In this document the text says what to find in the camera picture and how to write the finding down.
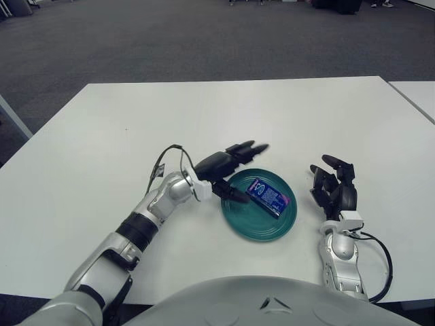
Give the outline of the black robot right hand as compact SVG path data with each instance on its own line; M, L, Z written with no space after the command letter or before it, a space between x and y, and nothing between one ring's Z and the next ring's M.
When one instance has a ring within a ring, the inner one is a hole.
M312 164L314 174L310 193L315 203L324 210L327 222L339 222L341 211L357 211L358 193L353 184L355 171L353 164L334 156L324 154L322 160L332 167L336 174Z

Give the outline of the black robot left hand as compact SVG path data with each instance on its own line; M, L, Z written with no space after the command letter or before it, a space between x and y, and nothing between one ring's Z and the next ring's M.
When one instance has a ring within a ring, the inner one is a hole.
M231 186L225 178L233 175L241 164L250 163L256 155L268 148L268 144L254 146L254 143L255 141L246 141L235 144L200 161L194 167L198 180L210 182L212 192L222 200L247 204L249 196Z

